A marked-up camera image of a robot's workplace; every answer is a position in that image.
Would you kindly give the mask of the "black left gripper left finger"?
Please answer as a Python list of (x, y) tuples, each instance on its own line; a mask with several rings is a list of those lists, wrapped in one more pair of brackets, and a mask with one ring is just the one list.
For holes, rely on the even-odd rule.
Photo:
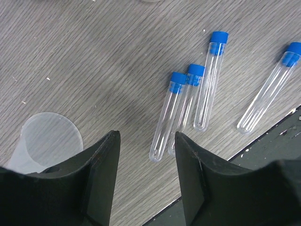
[(3, 226), (107, 226), (120, 154), (110, 131), (79, 154), (40, 173), (0, 169)]

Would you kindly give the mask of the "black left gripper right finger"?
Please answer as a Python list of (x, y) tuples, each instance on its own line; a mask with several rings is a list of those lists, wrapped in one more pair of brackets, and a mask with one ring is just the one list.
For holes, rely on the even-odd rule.
[(250, 170), (181, 132), (175, 134), (175, 154), (186, 225), (300, 225), (300, 160), (277, 160)]

